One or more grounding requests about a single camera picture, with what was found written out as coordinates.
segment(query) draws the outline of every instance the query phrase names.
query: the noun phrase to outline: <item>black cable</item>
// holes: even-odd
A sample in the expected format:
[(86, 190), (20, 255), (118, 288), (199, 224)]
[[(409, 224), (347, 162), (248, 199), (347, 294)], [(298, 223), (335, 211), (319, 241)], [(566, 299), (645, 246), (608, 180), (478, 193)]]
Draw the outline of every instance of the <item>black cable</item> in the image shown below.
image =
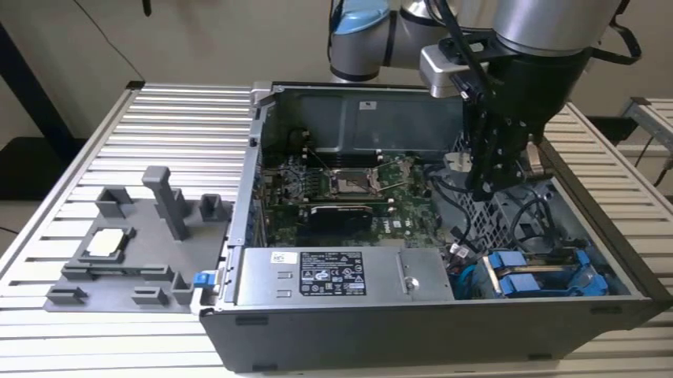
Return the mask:
[(518, 246), (518, 248), (521, 248), (521, 250), (526, 254), (532, 254), (532, 251), (524, 245), (524, 242), (519, 239), (517, 239), (517, 237), (515, 237), (515, 230), (517, 230), (518, 222), (522, 219), (524, 213), (526, 212), (528, 208), (532, 207), (536, 204), (542, 205), (542, 208), (545, 209), (545, 217), (546, 217), (546, 222), (549, 223), (549, 228), (552, 230), (556, 229), (554, 220), (552, 219), (552, 209), (549, 207), (548, 201), (545, 201), (542, 198), (534, 198), (533, 200), (530, 200), (529, 202), (526, 202), (522, 205), (521, 209), (517, 211), (517, 214), (514, 215), (514, 218), (513, 218), (513, 223), (511, 223), (510, 228), (509, 228), (509, 233), (507, 233), (509, 234), (509, 239), (514, 242), (514, 244)]
[(437, 191), (439, 197), (442, 197), (442, 200), (449, 205), (451, 205), (453, 207), (455, 207), (461, 211), (461, 213), (463, 214), (463, 216), (465, 216), (465, 223), (466, 223), (465, 232), (462, 233), (462, 238), (458, 240), (458, 244), (463, 244), (465, 243), (465, 239), (467, 238), (467, 236), (470, 235), (470, 231), (473, 230), (473, 218), (470, 217), (470, 214), (465, 210), (465, 208), (458, 204), (458, 202), (455, 202), (454, 200), (451, 200), (450, 197), (442, 192), (442, 189), (439, 188), (439, 185), (438, 185), (438, 179), (433, 178), (430, 180), (430, 182), (433, 184), (434, 191)]
[(5, 231), (5, 232), (9, 232), (11, 234), (13, 235), (19, 235), (19, 232), (17, 231), (13, 231), (11, 228), (7, 228), (7, 227), (3, 227), (0, 226), (0, 230)]
[(438, 178), (438, 184), (445, 188), (445, 189), (449, 189), (450, 191), (455, 191), (457, 193), (462, 193), (462, 194), (467, 194), (469, 193), (469, 190), (462, 188), (462, 187), (454, 187), (450, 183), (447, 183), (446, 181), (441, 180)]
[(645, 147), (642, 148), (641, 154), (638, 155), (638, 158), (636, 159), (636, 164), (633, 165), (634, 167), (638, 166), (641, 163), (642, 156), (645, 156), (645, 152), (648, 151), (648, 147), (650, 146), (652, 141), (654, 140), (654, 137), (650, 137), (650, 140), (648, 140), (648, 143), (645, 143)]
[(136, 71), (136, 74), (138, 76), (140, 77), (140, 79), (143, 81), (146, 81), (146, 77), (140, 74), (140, 71), (138, 71), (135, 65), (131, 63), (131, 61), (128, 60), (127, 56), (119, 51), (119, 49), (116, 48), (115, 44), (112, 43), (112, 41), (110, 40), (110, 38), (107, 38), (107, 35), (106, 35), (106, 32), (103, 31), (102, 27), (98, 25), (98, 22), (96, 20), (94, 20), (94, 17), (91, 14), (88, 14), (87, 10), (84, 9), (84, 7), (82, 6), (80, 2), (78, 0), (72, 0), (72, 2), (76, 4), (76, 6), (79, 7), (79, 9), (82, 9), (82, 11), (84, 12), (84, 14), (87, 15), (87, 18), (90, 19), (90, 21), (92, 22), (94, 26), (96, 27), (98, 31), (102, 33), (103, 35), (103, 38), (106, 39), (107, 41), (107, 44), (111, 46), (111, 48), (116, 51), (116, 53), (119, 54), (119, 56), (122, 57), (122, 59), (124, 59), (126, 63), (128, 63), (128, 65), (131, 66), (131, 68), (134, 69), (134, 71)]
[(283, 151), (283, 152), (284, 152), (286, 154), (287, 154), (287, 149), (288, 149), (288, 147), (290, 147), (290, 140), (291, 140), (291, 138), (292, 138), (292, 134), (294, 134), (298, 130), (301, 130), (301, 131), (302, 131), (302, 133), (307, 131), (307, 130), (306, 130), (306, 128), (302, 128), (301, 126), (298, 126), (298, 127), (291, 128), (291, 129), (287, 131), (287, 135), (284, 136), (284, 151)]
[[(437, 22), (439, 25), (446, 27), (446, 24), (442, 21), (442, 17), (438, 16), (435, 13), (435, 9), (438, 6), (433, 6), (433, 0), (423, 0), (426, 10), (429, 11), (429, 16), (433, 19), (434, 22)], [(461, 30), (466, 33), (478, 33), (478, 32), (487, 32), (491, 30), (490, 28), (470, 28), (469, 26), (461, 26)]]
[(660, 186), (660, 183), (661, 183), (661, 181), (664, 181), (664, 177), (665, 177), (665, 175), (666, 175), (668, 172), (669, 172), (668, 169), (662, 169), (661, 170), (660, 176), (656, 178), (654, 187)]
[(451, 9), (449, 8), (447, 0), (438, 0), (437, 5), (439, 14), (442, 15), (442, 20), (446, 29), (449, 30), (453, 42), (455, 43), (455, 47), (458, 48), (458, 52), (462, 55), (462, 59), (465, 59), (465, 61), (467, 62), (469, 68), (474, 71), (474, 74), (477, 75), (477, 79), (483, 90), (483, 96), (489, 101), (493, 97), (491, 83), (489, 81), (486, 72), (483, 71), (483, 67), (477, 61), (477, 58), (474, 57), (473, 48), (470, 47), (467, 41), (465, 40), (463, 31), (461, 30), (458, 20), (453, 15)]
[(546, 238), (546, 237), (548, 237), (546, 235), (529, 235), (525, 238), (521, 238), (518, 241), (522, 242), (522, 243), (525, 243), (530, 239)]

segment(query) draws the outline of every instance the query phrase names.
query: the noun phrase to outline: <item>wire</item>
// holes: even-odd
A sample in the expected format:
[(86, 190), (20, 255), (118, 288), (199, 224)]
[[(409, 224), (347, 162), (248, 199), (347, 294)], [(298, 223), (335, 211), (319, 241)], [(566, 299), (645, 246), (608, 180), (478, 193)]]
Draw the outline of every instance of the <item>wire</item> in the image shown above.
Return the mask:
[[(425, 3), (425, 8), (429, 11), (429, 16), (433, 19), (433, 21), (437, 22), (443, 27), (446, 27), (446, 24), (442, 21), (442, 17), (439, 17), (439, 15), (435, 13), (437, 8), (438, 8), (437, 3), (433, 4), (433, 0), (423, 0), (423, 3)], [(470, 28), (466, 26), (461, 26), (461, 30), (466, 33), (477, 33), (477, 32), (487, 32), (491, 29), (490, 28)]]
[(521, 209), (517, 211), (517, 214), (514, 215), (513, 218), (513, 224), (510, 225), (509, 228), (509, 239), (514, 242), (514, 244), (518, 246), (518, 248), (526, 253), (532, 254), (532, 251), (528, 249), (528, 247), (524, 245), (524, 241), (517, 239), (514, 232), (517, 230), (518, 222), (522, 219), (522, 215), (526, 212), (528, 208), (532, 207), (533, 205), (540, 204), (542, 205), (542, 208), (545, 209), (545, 217), (546, 217), (546, 222), (549, 223), (549, 228), (552, 230), (556, 229), (554, 226), (554, 220), (552, 219), (552, 209), (549, 207), (548, 201), (545, 201), (542, 198), (534, 198), (529, 202), (526, 202)]
[(438, 179), (433, 178), (430, 182), (433, 183), (434, 191), (437, 191), (439, 197), (442, 197), (442, 200), (449, 205), (451, 205), (453, 207), (455, 207), (461, 211), (461, 213), (463, 214), (463, 216), (465, 216), (465, 223), (466, 223), (465, 232), (462, 233), (462, 238), (458, 240), (458, 245), (463, 244), (465, 243), (465, 239), (467, 238), (467, 235), (470, 234), (470, 231), (473, 230), (473, 218), (470, 217), (470, 214), (465, 210), (465, 208), (458, 204), (458, 202), (455, 202), (454, 200), (451, 200), (450, 197), (446, 195), (446, 193), (443, 193), (443, 191), (442, 191), (442, 189), (439, 188), (439, 185), (438, 185)]
[(138, 71), (135, 65), (131, 63), (131, 61), (128, 60), (127, 56), (119, 51), (119, 49), (116, 48), (115, 44), (112, 43), (112, 41), (110, 40), (110, 38), (107, 38), (107, 35), (106, 35), (106, 32), (103, 31), (102, 27), (99, 26), (96, 20), (94, 20), (94, 17), (91, 14), (88, 14), (87, 10), (84, 9), (84, 7), (82, 6), (80, 2), (78, 0), (72, 0), (72, 2), (76, 4), (76, 6), (79, 7), (79, 9), (82, 9), (82, 11), (84, 12), (84, 14), (87, 15), (87, 18), (90, 19), (90, 21), (92, 22), (94, 26), (96, 27), (98, 31), (102, 33), (103, 35), (103, 38), (106, 39), (106, 42), (107, 44), (111, 46), (111, 48), (116, 51), (116, 53), (119, 54), (119, 56), (122, 57), (122, 59), (124, 59), (126, 63), (128, 63), (128, 65), (131, 66), (132, 70), (136, 71), (136, 74), (138, 76), (140, 77), (140, 79), (143, 81), (146, 81), (146, 77), (140, 74), (140, 71)]
[(465, 40), (463, 32), (461, 31), (461, 25), (458, 25), (458, 20), (453, 15), (451, 8), (449, 8), (447, 0), (438, 0), (437, 5), (446, 29), (449, 30), (453, 42), (455, 43), (455, 47), (458, 48), (458, 52), (462, 55), (462, 59), (465, 59), (465, 61), (467, 62), (469, 68), (477, 75), (477, 79), (483, 90), (483, 97), (489, 101), (493, 97), (491, 83), (489, 81), (486, 72), (483, 71), (483, 67), (474, 57), (473, 48)]
[(642, 148), (641, 154), (638, 155), (638, 158), (636, 159), (636, 164), (633, 165), (634, 167), (638, 166), (641, 163), (642, 156), (645, 156), (645, 152), (648, 151), (648, 147), (650, 146), (652, 141), (654, 140), (654, 137), (650, 137), (650, 140), (648, 140), (648, 143), (645, 143), (645, 147)]
[(0, 226), (0, 230), (5, 231), (5, 232), (9, 232), (11, 234), (13, 235), (19, 235), (19, 232), (17, 231), (13, 231), (11, 228), (7, 228), (7, 227), (3, 227)]
[(664, 177), (665, 177), (665, 175), (666, 175), (668, 172), (669, 172), (668, 169), (662, 169), (661, 170), (660, 176), (656, 178), (654, 187), (660, 186), (660, 183), (661, 183), (661, 181), (664, 181)]

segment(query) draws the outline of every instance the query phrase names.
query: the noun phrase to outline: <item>aluminum extrusion table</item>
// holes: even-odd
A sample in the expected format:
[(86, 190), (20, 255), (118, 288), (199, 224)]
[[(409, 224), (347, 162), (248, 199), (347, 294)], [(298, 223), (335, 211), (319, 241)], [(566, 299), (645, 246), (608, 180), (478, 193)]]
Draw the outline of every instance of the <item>aluminum extrusion table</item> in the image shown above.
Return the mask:
[[(235, 200), (250, 88), (147, 84), (126, 90), (0, 258), (0, 372), (20, 377), (235, 376), (188, 314), (47, 313), (45, 293), (98, 215), (104, 185), (134, 198), (148, 165), (187, 198)], [(673, 290), (673, 206), (573, 105), (546, 137), (664, 285)], [(305, 372), (307, 376), (673, 376), (673, 312), (609, 332), (562, 361)]]

